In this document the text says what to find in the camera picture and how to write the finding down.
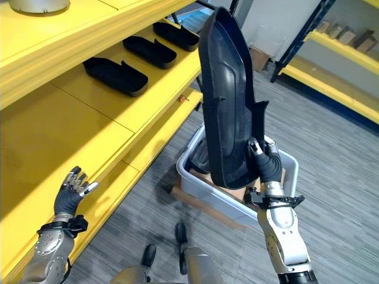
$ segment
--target black strap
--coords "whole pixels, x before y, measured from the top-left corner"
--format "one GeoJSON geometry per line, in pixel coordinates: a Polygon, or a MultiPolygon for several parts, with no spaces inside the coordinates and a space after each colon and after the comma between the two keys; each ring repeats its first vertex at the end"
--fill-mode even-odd
{"type": "Polygon", "coordinates": [[[72,238],[76,238],[78,233],[87,230],[88,222],[84,219],[83,215],[78,215],[75,218],[71,218],[68,222],[56,221],[48,224],[44,224],[38,231],[37,234],[40,235],[44,231],[65,231],[72,238]]]}
{"type": "Polygon", "coordinates": [[[59,284],[62,284],[67,279],[67,277],[69,277],[70,272],[71,272],[71,268],[72,268],[72,265],[71,265],[70,259],[67,258],[67,271],[66,271],[62,281],[59,284]]]}
{"type": "Polygon", "coordinates": [[[302,203],[305,200],[303,195],[298,197],[289,197],[289,196],[265,196],[262,198],[262,202],[254,202],[257,206],[262,209],[275,209],[280,207],[292,207],[295,208],[297,205],[302,203]],[[272,206],[271,202],[282,202],[286,204],[272,206]]]}

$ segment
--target wooden block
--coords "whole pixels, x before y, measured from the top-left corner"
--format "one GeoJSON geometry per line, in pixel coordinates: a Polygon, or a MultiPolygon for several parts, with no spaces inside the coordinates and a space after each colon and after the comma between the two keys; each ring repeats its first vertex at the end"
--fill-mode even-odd
{"type": "Polygon", "coordinates": [[[229,195],[231,195],[234,199],[237,199],[238,201],[242,202],[243,201],[243,196],[245,194],[246,188],[241,188],[241,189],[227,189],[227,188],[222,188],[221,186],[217,186],[213,183],[211,175],[207,174],[204,175],[202,173],[196,172],[194,169],[189,170],[189,173],[194,175],[195,177],[201,179],[203,182],[208,183],[209,185],[213,186],[214,188],[217,188],[219,190],[222,190],[229,195]]]}
{"type": "Polygon", "coordinates": [[[316,30],[319,32],[319,33],[326,33],[327,29],[329,28],[330,26],[330,22],[328,21],[322,21],[316,28],[316,30]]]}
{"type": "Polygon", "coordinates": [[[174,187],[171,190],[171,195],[175,197],[176,199],[179,199],[180,201],[189,204],[202,212],[212,216],[213,218],[223,222],[224,224],[228,225],[232,229],[241,229],[244,226],[234,222],[232,219],[229,217],[225,216],[221,212],[213,209],[212,207],[209,207],[207,204],[201,202],[200,200],[194,198],[192,195],[184,192],[181,189],[181,183],[180,183],[180,178],[176,181],[174,187]]]}
{"type": "Polygon", "coordinates": [[[366,39],[368,39],[369,37],[372,36],[372,34],[374,33],[373,30],[367,30],[363,33],[363,35],[361,35],[360,37],[358,37],[355,41],[354,41],[354,48],[358,48],[366,39]]]}
{"type": "Polygon", "coordinates": [[[349,44],[355,38],[355,36],[356,35],[352,30],[346,29],[346,31],[341,33],[341,35],[338,38],[338,41],[345,46],[349,44]]]}
{"type": "Polygon", "coordinates": [[[371,37],[369,36],[368,38],[366,38],[366,40],[361,43],[360,46],[358,46],[356,49],[360,52],[368,52],[370,49],[372,49],[374,47],[374,45],[376,45],[378,43],[378,41],[374,38],[374,37],[371,37]]]}
{"type": "Polygon", "coordinates": [[[340,34],[340,32],[343,30],[343,27],[341,27],[340,25],[335,25],[332,30],[330,31],[329,33],[329,37],[334,40],[335,38],[338,37],[338,35],[340,34]]]}

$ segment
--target black plastic tray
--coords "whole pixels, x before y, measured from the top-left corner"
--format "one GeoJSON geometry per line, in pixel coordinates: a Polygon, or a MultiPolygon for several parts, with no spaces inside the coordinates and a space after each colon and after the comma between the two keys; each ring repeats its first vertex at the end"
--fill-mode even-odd
{"type": "Polygon", "coordinates": [[[235,19],[217,8],[200,37],[204,122],[213,182],[238,189],[253,182],[247,143],[255,137],[264,149],[267,101],[255,102],[249,49],[235,19]]]}
{"type": "Polygon", "coordinates": [[[168,69],[175,64],[176,52],[157,39],[151,42],[143,37],[131,36],[123,40],[124,47],[153,65],[168,69]]]}
{"type": "Polygon", "coordinates": [[[183,26],[176,28],[167,22],[156,22],[153,24],[153,29],[157,35],[186,51],[194,51],[198,46],[199,36],[188,31],[183,26]]]}
{"type": "Polygon", "coordinates": [[[126,95],[139,96],[147,89],[147,76],[124,61],[119,65],[106,58],[92,57],[83,65],[90,76],[126,95]]]}

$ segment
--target cardboard box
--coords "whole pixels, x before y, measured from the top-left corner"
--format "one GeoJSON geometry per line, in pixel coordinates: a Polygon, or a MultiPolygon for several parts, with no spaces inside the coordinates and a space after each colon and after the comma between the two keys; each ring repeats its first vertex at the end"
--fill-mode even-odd
{"type": "Polygon", "coordinates": [[[252,56],[254,70],[257,72],[262,71],[270,58],[270,55],[255,47],[250,49],[250,54],[252,56]]]}

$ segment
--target robotic arm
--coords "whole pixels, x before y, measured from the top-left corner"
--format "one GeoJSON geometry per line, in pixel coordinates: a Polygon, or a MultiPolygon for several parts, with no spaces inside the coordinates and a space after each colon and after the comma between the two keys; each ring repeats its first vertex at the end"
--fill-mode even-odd
{"type": "Polygon", "coordinates": [[[80,167],[74,167],[64,179],[54,203],[53,222],[39,230],[38,242],[34,246],[34,256],[24,272],[22,284],[57,284],[66,279],[70,270],[68,259],[74,245],[74,238],[87,229],[83,215],[75,217],[81,200],[99,185],[83,182],[86,174],[80,167]],[[66,262],[69,270],[65,273],[66,262]]]}
{"type": "Polygon", "coordinates": [[[261,177],[261,192],[250,191],[245,203],[254,203],[258,209],[258,222],[266,239],[266,247],[280,284],[317,284],[307,247],[298,231],[294,211],[303,196],[285,196],[280,183],[282,164],[276,143],[265,137],[266,153],[256,139],[248,142],[254,170],[261,177]]]}

